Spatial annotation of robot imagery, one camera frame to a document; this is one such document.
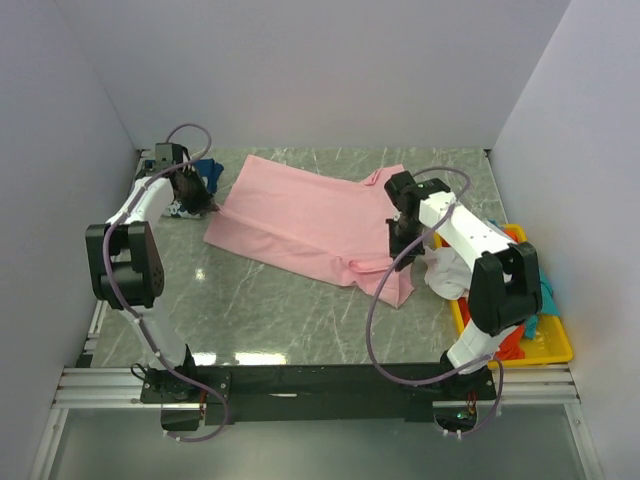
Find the white t shirt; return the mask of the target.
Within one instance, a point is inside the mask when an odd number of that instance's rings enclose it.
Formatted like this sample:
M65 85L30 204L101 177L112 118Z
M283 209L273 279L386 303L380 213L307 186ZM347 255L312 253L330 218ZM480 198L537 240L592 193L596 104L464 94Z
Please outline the white t shirt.
M472 272L462 257L450 247L435 250L426 248L425 283L440 297L457 301L466 298L471 286Z

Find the teal t shirt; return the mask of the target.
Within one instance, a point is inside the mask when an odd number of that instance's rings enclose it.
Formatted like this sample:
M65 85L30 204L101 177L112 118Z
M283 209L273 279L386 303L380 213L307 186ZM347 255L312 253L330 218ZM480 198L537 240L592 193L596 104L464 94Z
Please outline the teal t shirt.
M515 243L519 242L517 237L511 234L510 230L506 229L503 225L499 225L495 220L490 219L487 220L486 223L496 232L501 231L505 237L511 238ZM541 315L560 316L559 309L553 299L553 288L551 282L542 268L539 268L539 279L541 285L542 307L538 314L530 317L524 323L523 338L527 340L533 340L535 338Z

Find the pink t shirt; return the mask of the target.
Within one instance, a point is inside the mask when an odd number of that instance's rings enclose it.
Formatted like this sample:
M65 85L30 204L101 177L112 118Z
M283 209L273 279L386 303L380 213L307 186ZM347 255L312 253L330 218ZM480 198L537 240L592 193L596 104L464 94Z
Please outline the pink t shirt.
M384 184L403 169L352 182L250 155L204 240L314 280L380 289L380 300L399 307L414 287L409 268L382 278L391 264L386 222L396 214Z

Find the folded blue printed t shirt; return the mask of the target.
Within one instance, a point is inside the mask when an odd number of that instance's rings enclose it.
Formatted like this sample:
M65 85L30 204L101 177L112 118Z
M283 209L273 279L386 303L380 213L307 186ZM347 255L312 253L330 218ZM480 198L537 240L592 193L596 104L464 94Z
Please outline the folded blue printed t shirt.
M211 206L206 210L200 210L196 213L192 213L178 198L176 198L163 213L165 217L200 219L207 213L217 209L214 196L217 192L218 180L224 171L224 167L213 158L205 158L203 160L199 160L195 164L194 169L200 175L207 192L213 196L211 199ZM135 179L138 180L151 176L156 170L159 170L159 168L157 167L156 160L153 157L142 158L136 170Z

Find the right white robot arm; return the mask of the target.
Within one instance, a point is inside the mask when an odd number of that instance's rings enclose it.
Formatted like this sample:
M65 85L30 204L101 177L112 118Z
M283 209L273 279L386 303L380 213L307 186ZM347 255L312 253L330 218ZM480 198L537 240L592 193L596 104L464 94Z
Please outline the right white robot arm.
M373 366L394 383L411 387L439 383L444 395L460 399L473 388L473 375L494 361L506 337L540 312L537 251L528 242L514 243L492 230L438 178L418 182L413 174L401 171L386 181L384 190L398 216L387 222L392 263L383 276L388 278L412 263L426 237L436 233L471 270L470 319L443 354L444 370L435 377L410 380L393 375L379 363Z

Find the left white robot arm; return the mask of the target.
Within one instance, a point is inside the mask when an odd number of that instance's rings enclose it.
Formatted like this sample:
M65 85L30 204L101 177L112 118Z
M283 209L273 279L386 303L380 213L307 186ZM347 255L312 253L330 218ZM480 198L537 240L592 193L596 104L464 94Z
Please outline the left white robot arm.
M193 399L200 388L186 342L171 326L161 296L165 272L154 228L174 201L193 215L215 207L213 194L195 168L200 158L186 147L158 143L142 166L131 193L117 213L85 231L94 295L121 313L145 348L145 381L176 401Z

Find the yellow plastic tray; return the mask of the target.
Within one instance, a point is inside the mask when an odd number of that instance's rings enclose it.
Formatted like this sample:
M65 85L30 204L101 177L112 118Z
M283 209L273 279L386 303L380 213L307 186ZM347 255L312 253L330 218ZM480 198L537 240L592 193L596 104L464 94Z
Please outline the yellow plastic tray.
M524 230L519 225L504 224L503 226L510 230L513 236L517 237L518 243L528 241ZM449 306L453 315L455 329L458 336L460 336L466 326L462 325L461 312L457 301L449 300ZM568 336L560 317L556 316L541 315L535 338L533 340L522 338L520 346L525 351L525 358L520 360L500 359L506 368L567 363L573 358L573 350Z

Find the black base beam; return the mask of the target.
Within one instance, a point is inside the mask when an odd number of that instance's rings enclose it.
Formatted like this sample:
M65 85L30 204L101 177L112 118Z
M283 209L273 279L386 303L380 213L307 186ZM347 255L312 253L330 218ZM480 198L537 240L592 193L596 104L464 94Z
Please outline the black base beam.
M488 368L470 379L405 386L384 378L373 366L236 365L195 366L183 374L216 390L215 395L173 375L149 369L140 392L143 405L192 404L193 414L163 413L172 431L193 430L198 419L231 422L402 419L433 421L437 402L489 401L496 389Z

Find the orange t shirt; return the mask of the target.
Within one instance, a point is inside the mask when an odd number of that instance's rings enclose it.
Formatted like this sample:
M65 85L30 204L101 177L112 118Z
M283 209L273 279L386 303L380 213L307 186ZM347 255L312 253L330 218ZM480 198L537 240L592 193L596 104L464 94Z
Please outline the orange t shirt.
M466 326L471 318L467 298L462 297L458 299L457 305L461 312L462 325ZM520 346L524 332L525 325L521 323L501 342L497 351L497 356L501 360L520 360L525 358L525 351Z

